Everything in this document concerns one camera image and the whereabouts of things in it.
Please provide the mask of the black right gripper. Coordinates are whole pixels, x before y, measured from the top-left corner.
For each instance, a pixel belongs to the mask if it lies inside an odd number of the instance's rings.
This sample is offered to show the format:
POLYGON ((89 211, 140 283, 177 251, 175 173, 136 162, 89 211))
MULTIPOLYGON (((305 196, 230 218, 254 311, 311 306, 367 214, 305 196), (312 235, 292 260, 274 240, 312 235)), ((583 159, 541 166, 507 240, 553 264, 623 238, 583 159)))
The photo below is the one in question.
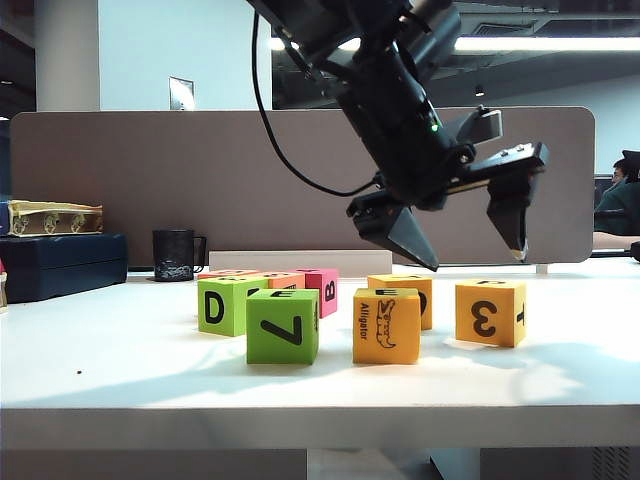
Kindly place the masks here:
POLYGON ((436 271, 436 252, 408 206, 441 208, 450 195, 485 187, 490 197, 489 219, 513 257, 525 261, 526 211, 537 176, 548 164, 547 146, 541 142, 519 144, 467 163, 462 157, 455 155, 422 176, 407 171, 397 176, 384 173, 380 194, 358 196, 348 206, 348 216, 360 238, 436 271))

